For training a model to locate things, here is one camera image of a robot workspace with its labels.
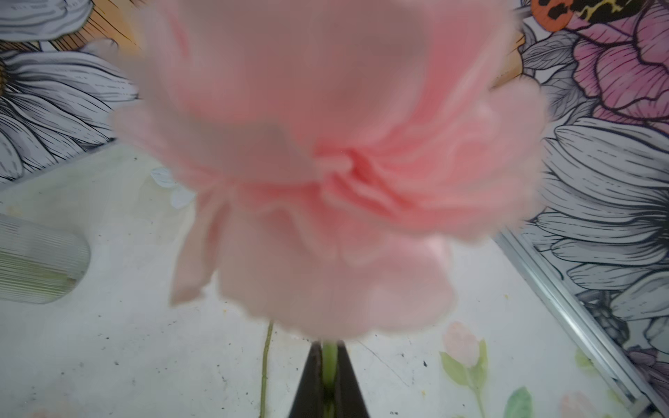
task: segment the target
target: pink carnation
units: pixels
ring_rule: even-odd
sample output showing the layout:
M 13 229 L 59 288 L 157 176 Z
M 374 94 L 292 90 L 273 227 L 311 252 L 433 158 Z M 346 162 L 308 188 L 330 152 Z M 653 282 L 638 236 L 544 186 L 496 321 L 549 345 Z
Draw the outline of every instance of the pink carnation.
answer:
M 545 104 L 490 91 L 513 22 L 497 0 L 156 0 L 141 104 L 114 116 L 197 191 L 173 301 L 220 292 L 323 338 L 436 320 L 444 235 L 531 206 Z

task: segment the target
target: white surface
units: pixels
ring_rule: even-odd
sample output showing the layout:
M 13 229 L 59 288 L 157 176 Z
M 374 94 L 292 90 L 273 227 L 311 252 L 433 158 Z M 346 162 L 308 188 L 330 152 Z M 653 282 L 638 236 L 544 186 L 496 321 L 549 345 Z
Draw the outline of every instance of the white surface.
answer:
M 2 213 L 78 231 L 93 253 L 87 276 L 61 300 L 0 300 L 0 417 L 42 407 L 62 418 L 258 416 L 266 322 L 211 289 L 198 303 L 167 306 L 192 207 L 170 205 L 171 190 L 150 177 L 157 166 L 113 146 L 0 194 Z M 472 393 L 440 365 L 441 333 L 452 320 L 488 343 L 489 417 L 501 417 L 521 386 L 533 395 L 535 417 L 558 417 L 570 391 L 583 391 L 602 416 L 628 416 L 601 378 L 575 366 L 574 343 L 492 242 L 457 247 L 454 263 L 460 301 L 448 318 L 411 335 L 347 343 L 372 418 L 480 416 Z M 268 417 L 284 418 L 309 343 L 275 329 Z

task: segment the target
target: pink petal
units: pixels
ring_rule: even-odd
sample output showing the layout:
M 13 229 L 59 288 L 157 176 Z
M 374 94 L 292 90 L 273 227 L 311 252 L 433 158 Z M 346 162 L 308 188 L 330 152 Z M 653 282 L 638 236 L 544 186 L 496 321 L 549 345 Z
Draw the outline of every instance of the pink petal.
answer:
M 595 23 L 578 31 L 578 34 L 597 43 L 619 43 L 629 42 L 632 37 L 611 25 Z
M 423 326 L 455 300 L 440 240 L 393 236 L 373 261 L 352 267 L 314 256 L 285 213 L 233 212 L 221 235 L 221 293 L 311 336 Z
M 664 64 L 669 71 L 669 7 L 656 1 L 644 13 L 636 30 L 637 44 L 645 62 Z
M 508 10 L 499 2 L 426 2 L 430 45 L 427 78 L 413 124 L 457 119 L 492 85 L 511 43 Z
M 197 198 L 195 223 L 183 243 L 175 268 L 172 305 L 198 298 L 211 280 L 221 228 L 230 212 L 226 195 L 225 191 L 214 191 Z
M 180 110 L 219 123 L 280 120 L 310 150 L 316 140 L 375 140 L 415 106 L 426 53 L 418 7 L 385 0 L 171 3 L 174 11 L 155 7 L 145 27 L 158 32 L 147 36 L 149 46 Z M 164 27 L 172 31 L 165 41 Z M 181 62 L 166 68 L 174 49 Z
M 465 367 L 474 367 L 480 355 L 478 340 L 461 322 L 452 322 L 444 338 L 446 354 L 462 363 Z
M 585 94 L 588 97 L 598 97 L 601 94 L 595 65 L 604 50 L 605 48 L 585 39 L 579 40 L 574 47 L 574 58 L 578 61 L 579 66 L 574 71 L 573 77 L 581 88 L 585 90 Z
M 631 118 L 625 117 L 621 114 L 613 113 L 611 110 L 608 110 L 607 108 L 603 108 L 601 106 L 596 106 L 595 107 L 595 109 L 592 112 L 592 117 L 597 118 L 597 119 L 608 120 L 610 122 L 624 123 L 624 124 L 629 124 L 629 125 L 643 125 L 644 124 L 643 120 L 631 119 Z
M 604 104 L 611 109 L 629 106 L 643 98 L 657 100 L 669 90 L 669 73 L 664 67 L 643 64 L 631 45 L 604 51 L 597 61 L 597 75 Z M 645 109 L 640 106 L 638 112 Z

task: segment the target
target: glass jar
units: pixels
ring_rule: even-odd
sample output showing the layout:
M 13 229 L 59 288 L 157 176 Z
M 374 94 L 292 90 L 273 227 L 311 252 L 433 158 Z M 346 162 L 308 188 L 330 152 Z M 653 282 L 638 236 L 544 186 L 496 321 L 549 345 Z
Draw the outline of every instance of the glass jar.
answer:
M 69 293 L 90 262 L 86 240 L 0 215 L 0 298 L 45 304 Z

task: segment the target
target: blurry flower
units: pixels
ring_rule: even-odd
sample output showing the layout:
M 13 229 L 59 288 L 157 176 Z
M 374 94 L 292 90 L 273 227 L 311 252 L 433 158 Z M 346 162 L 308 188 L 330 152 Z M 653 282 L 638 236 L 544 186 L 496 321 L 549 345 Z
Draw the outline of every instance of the blurry flower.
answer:
M 146 10 L 146 102 L 115 127 L 198 193 L 173 301 L 220 290 L 325 338 L 434 321 L 445 233 L 529 209 L 545 105 L 490 91 L 512 21 L 495 0 L 174 0 Z
M 651 348 L 636 346 L 626 354 L 643 378 L 669 402 L 669 363 L 658 361 L 658 351 Z
M 555 135 L 544 139 L 549 172 L 541 195 L 550 209 L 533 221 L 547 236 L 532 239 L 581 263 L 567 274 L 587 289 L 625 290 L 666 269 L 669 140 L 649 128 L 590 118 Z M 660 288 L 652 297 L 669 294 Z
M 0 39 L 47 41 L 79 30 L 86 22 L 91 0 L 2 0 Z
M 109 112 L 135 98 L 95 55 L 0 52 L 0 183 L 111 141 Z
M 583 392 L 572 392 L 562 398 L 560 404 L 562 418 L 601 418 L 590 399 Z
M 444 350 L 465 367 L 474 367 L 478 362 L 479 341 L 461 322 L 452 322 L 444 334 Z
M 646 124 L 669 133 L 669 3 L 655 0 L 634 16 L 610 23 L 573 19 L 574 79 L 601 98 L 593 116 Z

